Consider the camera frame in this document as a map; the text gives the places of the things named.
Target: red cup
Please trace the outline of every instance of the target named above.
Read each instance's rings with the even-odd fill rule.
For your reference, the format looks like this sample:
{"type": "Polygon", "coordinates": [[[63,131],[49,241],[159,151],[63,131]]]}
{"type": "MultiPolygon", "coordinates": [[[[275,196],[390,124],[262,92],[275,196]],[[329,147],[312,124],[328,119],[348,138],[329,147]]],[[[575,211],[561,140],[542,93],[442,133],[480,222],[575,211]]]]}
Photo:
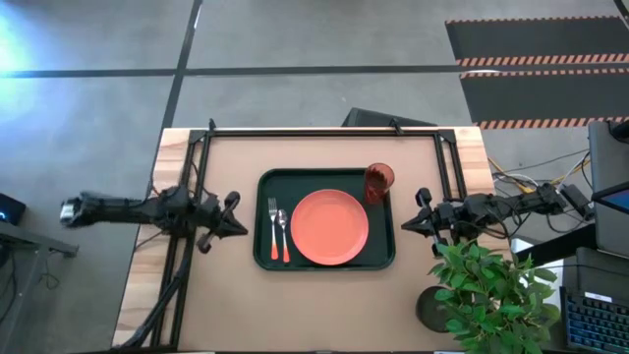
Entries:
{"type": "Polygon", "coordinates": [[[374,163],[365,171],[365,203],[380,203],[395,181],[391,167],[384,163],[374,163]]]}

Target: black plant pot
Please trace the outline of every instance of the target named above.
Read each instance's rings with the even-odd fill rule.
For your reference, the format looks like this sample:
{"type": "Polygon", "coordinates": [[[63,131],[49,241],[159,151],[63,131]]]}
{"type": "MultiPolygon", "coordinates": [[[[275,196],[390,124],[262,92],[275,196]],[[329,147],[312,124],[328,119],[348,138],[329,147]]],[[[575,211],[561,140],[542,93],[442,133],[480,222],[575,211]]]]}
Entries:
{"type": "Polygon", "coordinates": [[[422,292],[420,298],[417,299],[417,304],[415,304],[415,316],[428,329],[438,333],[446,333],[448,330],[445,328],[445,323],[448,322],[448,313],[445,309],[441,309],[441,302],[434,299],[434,294],[440,289],[445,288],[431,286],[422,292]]]}

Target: fork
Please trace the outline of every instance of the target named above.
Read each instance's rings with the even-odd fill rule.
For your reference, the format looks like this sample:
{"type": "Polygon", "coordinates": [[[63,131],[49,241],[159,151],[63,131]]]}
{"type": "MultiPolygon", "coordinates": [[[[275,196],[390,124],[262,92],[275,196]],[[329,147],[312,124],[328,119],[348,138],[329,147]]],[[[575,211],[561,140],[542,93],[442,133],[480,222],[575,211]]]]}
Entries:
{"type": "Polygon", "coordinates": [[[271,259],[277,260],[279,255],[277,253],[277,241],[275,241],[275,217],[277,216],[277,201],[275,198],[268,199],[268,216],[271,218],[271,230],[273,232],[271,259]]]}

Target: gray concrete floor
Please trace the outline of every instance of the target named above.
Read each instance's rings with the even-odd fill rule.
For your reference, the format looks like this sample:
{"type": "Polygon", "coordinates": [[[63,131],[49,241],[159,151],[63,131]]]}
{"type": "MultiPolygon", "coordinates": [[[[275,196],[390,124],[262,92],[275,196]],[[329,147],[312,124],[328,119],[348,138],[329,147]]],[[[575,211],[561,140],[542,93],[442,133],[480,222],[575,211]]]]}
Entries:
{"type": "MultiPolygon", "coordinates": [[[[0,0],[0,70],[175,68],[192,0],[0,0]]],[[[617,15],[612,0],[205,0],[189,67],[454,64],[448,19],[617,15]]],[[[140,198],[172,78],[0,79],[0,192],[23,226],[81,250],[52,258],[61,286],[39,286],[23,353],[109,347],[137,226],[62,229],[81,190],[140,198]]],[[[455,74],[186,78],[173,126],[338,126],[353,107],[470,125],[455,74]]],[[[503,167],[586,148],[585,129],[484,132],[503,167]]],[[[551,178],[578,156],[526,173],[551,178]]],[[[580,175],[571,177],[588,191],[580,175]]],[[[574,220],[558,216],[558,228],[574,220]]],[[[521,234],[554,234],[532,218],[521,234]]]]}

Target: black box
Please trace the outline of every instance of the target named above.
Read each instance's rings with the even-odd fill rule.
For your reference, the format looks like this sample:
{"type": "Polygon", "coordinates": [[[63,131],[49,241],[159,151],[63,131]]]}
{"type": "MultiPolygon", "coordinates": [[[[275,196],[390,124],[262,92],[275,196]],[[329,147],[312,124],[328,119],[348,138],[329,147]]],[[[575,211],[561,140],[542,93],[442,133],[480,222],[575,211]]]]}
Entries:
{"type": "Polygon", "coordinates": [[[27,206],[24,203],[0,193],[0,222],[9,222],[17,226],[26,209],[27,206]]]}

